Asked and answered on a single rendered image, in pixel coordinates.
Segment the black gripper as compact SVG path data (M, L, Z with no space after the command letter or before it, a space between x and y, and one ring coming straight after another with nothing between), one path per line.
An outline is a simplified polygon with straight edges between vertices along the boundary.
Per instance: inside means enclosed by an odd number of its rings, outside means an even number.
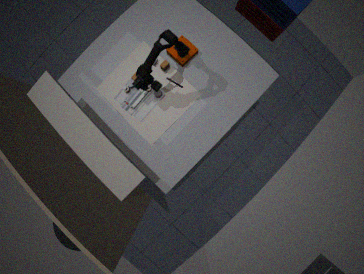
M160 84L160 82L159 81L157 81L157 80L155 80L154 82L154 78L153 78L153 76L151 75L151 80L150 81L148 81L148 82L146 82L146 83L150 83L151 84L151 86L150 87L152 87L154 90L155 90L155 92L157 92L161 87L162 87L162 85Z

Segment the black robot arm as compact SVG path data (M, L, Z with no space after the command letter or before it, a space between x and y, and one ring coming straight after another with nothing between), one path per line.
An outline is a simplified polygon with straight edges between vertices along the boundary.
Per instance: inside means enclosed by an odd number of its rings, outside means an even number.
M160 39L165 39L169 44L162 45L159 41ZM150 83L146 83L151 80L151 72L152 72L152 65L157 59L158 55L164 49L171 48L174 45L174 49L177 50L179 57L186 57L191 50L186 44L182 41L178 41L177 36L170 30L164 30L162 34L159 36L159 40L154 43L154 47L151 53L148 55L145 63L141 64L136 72L136 76L138 77L132 85L138 90L139 88L143 89L144 91L148 90L148 85Z

